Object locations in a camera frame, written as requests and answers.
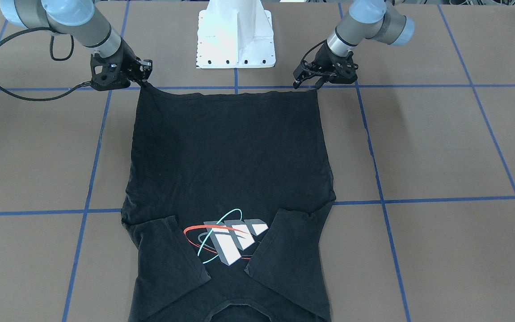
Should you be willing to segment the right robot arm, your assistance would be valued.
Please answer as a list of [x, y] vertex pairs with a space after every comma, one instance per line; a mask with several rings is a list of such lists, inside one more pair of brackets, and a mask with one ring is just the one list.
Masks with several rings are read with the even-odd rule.
[[1, 0], [0, 10], [25, 31], [68, 34], [88, 48], [92, 77], [83, 86], [125, 89], [131, 82], [143, 85], [152, 73], [152, 61], [135, 55], [93, 0]]

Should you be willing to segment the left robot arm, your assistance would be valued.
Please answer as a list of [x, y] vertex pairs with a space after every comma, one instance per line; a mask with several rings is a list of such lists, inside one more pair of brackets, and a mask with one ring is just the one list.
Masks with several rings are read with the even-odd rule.
[[[331, 35], [321, 41], [301, 59], [293, 71], [294, 89], [303, 82], [317, 78], [315, 88], [327, 82], [351, 85], [357, 81], [358, 64], [354, 49], [368, 39], [389, 46], [404, 46], [415, 32], [415, 23], [398, 12], [395, 0], [354, 0]], [[313, 61], [306, 60], [310, 51], [318, 49]]]

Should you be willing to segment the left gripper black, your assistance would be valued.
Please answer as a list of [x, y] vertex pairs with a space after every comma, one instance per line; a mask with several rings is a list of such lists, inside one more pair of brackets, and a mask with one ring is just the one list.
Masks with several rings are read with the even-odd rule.
[[303, 82], [318, 77], [315, 89], [319, 90], [325, 83], [351, 85], [358, 80], [356, 71], [359, 65], [354, 63], [351, 49], [346, 49], [344, 56], [333, 53], [327, 41], [323, 41], [309, 49], [293, 71], [294, 89]]

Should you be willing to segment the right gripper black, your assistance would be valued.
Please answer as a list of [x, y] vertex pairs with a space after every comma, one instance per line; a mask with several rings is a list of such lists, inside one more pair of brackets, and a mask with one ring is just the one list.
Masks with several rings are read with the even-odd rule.
[[144, 86], [153, 71], [153, 62], [137, 57], [126, 41], [121, 39], [120, 47], [113, 55], [102, 57], [100, 53], [92, 54], [90, 67], [90, 86], [94, 90], [105, 91], [128, 88], [131, 82]]

